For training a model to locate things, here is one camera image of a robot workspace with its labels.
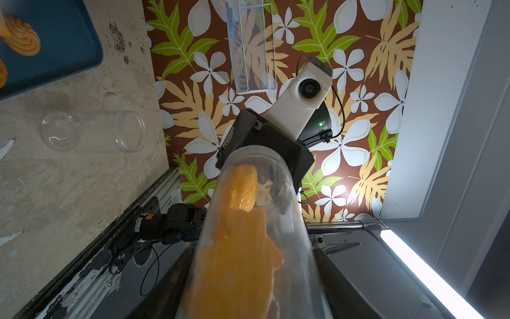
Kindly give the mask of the clear jar lid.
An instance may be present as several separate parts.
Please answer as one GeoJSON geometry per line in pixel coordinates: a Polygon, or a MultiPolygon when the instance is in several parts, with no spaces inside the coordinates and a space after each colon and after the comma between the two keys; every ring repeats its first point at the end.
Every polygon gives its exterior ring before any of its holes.
{"type": "Polygon", "coordinates": [[[108,92],[104,95],[102,100],[102,110],[105,111],[117,111],[127,110],[126,101],[118,94],[108,92]]]}

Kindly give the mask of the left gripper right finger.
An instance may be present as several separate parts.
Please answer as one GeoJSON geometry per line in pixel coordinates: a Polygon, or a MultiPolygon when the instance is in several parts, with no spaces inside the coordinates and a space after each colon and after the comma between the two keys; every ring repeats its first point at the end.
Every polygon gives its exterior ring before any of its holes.
{"type": "Polygon", "coordinates": [[[322,249],[313,255],[333,318],[381,318],[322,249]]]}

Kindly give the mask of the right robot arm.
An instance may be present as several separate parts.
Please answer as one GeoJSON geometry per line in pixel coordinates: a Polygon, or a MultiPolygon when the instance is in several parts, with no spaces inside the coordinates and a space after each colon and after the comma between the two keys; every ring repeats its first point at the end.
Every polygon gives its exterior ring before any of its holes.
{"type": "Polygon", "coordinates": [[[216,156],[221,169],[227,158],[245,146],[264,146],[285,161],[295,190],[315,160],[310,147],[337,138],[325,98],[333,91],[333,70],[317,57],[308,57],[275,103],[264,115],[241,110],[216,156]]]}

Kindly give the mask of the clear cookie jar front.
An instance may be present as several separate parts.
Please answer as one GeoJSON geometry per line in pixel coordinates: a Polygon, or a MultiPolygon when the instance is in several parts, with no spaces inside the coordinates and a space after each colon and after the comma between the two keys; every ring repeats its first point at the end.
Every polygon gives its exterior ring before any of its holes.
{"type": "Polygon", "coordinates": [[[288,166],[245,146],[220,171],[178,318],[331,318],[288,166]]]}

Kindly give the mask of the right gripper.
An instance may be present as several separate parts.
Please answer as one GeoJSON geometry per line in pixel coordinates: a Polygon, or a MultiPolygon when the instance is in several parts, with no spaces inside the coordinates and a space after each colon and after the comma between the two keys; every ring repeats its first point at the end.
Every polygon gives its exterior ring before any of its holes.
{"type": "Polygon", "coordinates": [[[254,110],[241,110],[234,124],[221,143],[216,155],[217,169],[221,169],[227,158],[237,149],[245,146],[264,146],[280,155],[285,161],[292,177],[294,189],[300,189],[302,181],[315,159],[305,146],[305,141],[315,134],[315,118],[311,117],[301,130],[305,136],[297,139],[289,137],[273,123],[254,110]]]}

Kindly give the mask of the clear cookie jar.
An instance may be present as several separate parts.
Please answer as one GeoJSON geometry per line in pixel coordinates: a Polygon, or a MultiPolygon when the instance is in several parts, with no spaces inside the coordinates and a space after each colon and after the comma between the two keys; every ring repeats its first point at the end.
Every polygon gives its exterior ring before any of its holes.
{"type": "Polygon", "coordinates": [[[245,146],[220,171],[178,318],[331,318],[288,166],[245,146]]]}
{"type": "Polygon", "coordinates": [[[59,152],[136,153],[146,142],[143,118],[129,110],[53,112],[40,125],[41,138],[59,152]]]}

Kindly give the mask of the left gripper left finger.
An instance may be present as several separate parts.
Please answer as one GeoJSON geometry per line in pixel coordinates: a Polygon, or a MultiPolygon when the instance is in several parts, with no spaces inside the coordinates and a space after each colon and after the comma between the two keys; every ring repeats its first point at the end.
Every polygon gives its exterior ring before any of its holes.
{"type": "Polygon", "coordinates": [[[188,247],[127,318],[176,318],[195,254],[188,247]]]}

